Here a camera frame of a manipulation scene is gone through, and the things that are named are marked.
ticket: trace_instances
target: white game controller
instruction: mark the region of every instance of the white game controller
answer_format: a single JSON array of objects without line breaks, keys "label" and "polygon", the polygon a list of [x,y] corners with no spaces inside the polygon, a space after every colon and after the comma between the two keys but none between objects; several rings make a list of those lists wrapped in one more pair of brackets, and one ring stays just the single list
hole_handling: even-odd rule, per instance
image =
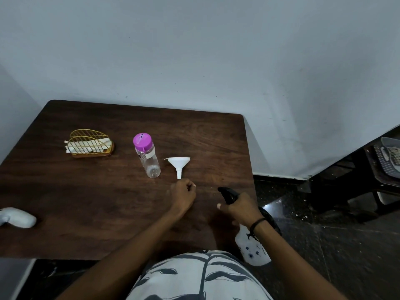
[{"label": "white game controller", "polygon": [[36,217],[19,210],[14,207],[6,207],[0,210],[0,226],[4,223],[10,223],[11,225],[30,228],[36,223]]}]

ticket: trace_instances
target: floor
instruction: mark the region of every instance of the floor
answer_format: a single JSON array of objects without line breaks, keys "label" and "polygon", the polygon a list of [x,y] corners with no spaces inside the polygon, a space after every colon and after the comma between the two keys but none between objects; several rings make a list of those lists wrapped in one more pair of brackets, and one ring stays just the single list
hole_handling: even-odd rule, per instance
[{"label": "floor", "polygon": [[[316,214],[307,187],[294,181],[255,180],[255,185],[258,203],[286,241],[349,299],[400,298],[400,211],[360,224],[340,212]],[[38,260],[18,300],[54,299],[94,263]],[[275,300],[287,298],[272,263],[247,267]]]}]

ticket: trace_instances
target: black wrist band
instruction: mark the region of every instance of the black wrist band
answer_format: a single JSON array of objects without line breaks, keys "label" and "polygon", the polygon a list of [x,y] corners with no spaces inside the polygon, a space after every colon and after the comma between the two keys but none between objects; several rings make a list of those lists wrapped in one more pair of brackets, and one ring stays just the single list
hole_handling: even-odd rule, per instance
[{"label": "black wrist band", "polygon": [[260,223],[260,222],[262,222],[262,221],[267,221],[267,219],[266,218],[261,218],[261,219],[258,219],[256,222],[254,222],[253,224],[252,224],[252,226],[250,226],[250,229],[249,229],[249,231],[250,231],[250,233],[249,234],[246,234],[247,235],[247,238],[250,240],[250,237],[253,237],[254,239],[256,239],[257,241],[258,241],[258,239],[257,239],[257,237],[254,235],[254,228],[256,228],[256,226],[258,225],[258,223]]}]

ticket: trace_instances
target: wooden table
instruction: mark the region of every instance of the wooden table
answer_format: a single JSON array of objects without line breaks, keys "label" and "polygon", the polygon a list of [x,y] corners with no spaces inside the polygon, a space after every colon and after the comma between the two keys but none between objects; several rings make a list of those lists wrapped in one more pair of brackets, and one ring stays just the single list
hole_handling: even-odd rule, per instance
[{"label": "wooden table", "polygon": [[[111,156],[74,159],[64,140],[79,128],[115,142]],[[149,133],[161,165],[148,178],[132,139]],[[163,159],[189,156],[183,170],[197,185],[192,209],[165,236],[170,254],[234,249],[236,230],[216,208],[218,186],[255,196],[241,115],[53,100],[0,166],[1,207],[38,218],[31,229],[0,227],[0,256],[101,259],[160,217],[176,171]]]}]

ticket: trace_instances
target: bottle label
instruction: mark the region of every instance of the bottle label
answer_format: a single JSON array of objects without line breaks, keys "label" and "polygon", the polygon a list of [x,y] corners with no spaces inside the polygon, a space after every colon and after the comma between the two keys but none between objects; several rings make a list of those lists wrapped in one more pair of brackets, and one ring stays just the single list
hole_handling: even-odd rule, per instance
[{"label": "bottle label", "polygon": [[146,159],[152,158],[155,154],[156,154],[156,149],[154,148],[151,152],[145,155]]}]

